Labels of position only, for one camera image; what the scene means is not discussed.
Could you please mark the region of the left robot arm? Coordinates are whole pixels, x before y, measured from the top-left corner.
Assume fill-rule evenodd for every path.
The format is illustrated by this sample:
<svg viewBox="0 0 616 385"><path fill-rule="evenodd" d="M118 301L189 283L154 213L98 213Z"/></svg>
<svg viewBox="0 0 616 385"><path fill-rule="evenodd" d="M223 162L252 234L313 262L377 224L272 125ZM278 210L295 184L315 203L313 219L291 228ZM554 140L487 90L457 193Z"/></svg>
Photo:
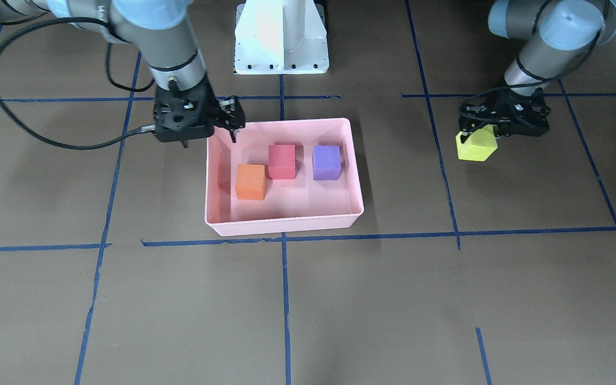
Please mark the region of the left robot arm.
<svg viewBox="0 0 616 385"><path fill-rule="evenodd" d="M539 137L550 127L544 90L616 36L616 1L496 1L490 32L526 45L480 105L460 107L459 139L489 128L495 137Z"/></svg>

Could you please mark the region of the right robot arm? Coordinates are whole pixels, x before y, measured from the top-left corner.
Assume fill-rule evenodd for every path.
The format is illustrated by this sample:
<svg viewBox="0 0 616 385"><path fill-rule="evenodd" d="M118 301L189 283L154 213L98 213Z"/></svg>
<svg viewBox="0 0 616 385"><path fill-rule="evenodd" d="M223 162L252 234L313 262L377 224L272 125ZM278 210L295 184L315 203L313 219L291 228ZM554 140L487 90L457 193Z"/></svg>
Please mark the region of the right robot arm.
<svg viewBox="0 0 616 385"><path fill-rule="evenodd" d="M135 135L152 133L157 141L210 138L216 128L237 133L246 125L237 97L218 100L188 17L189 1L0 1L0 25L27 24L0 43L0 55L20 37L51 25L72 24L101 34L108 44L134 44L149 66L156 87L153 124L129 130L94 145L52 141L24 124L0 96L0 108L27 134L71 150L109 147Z"/></svg>

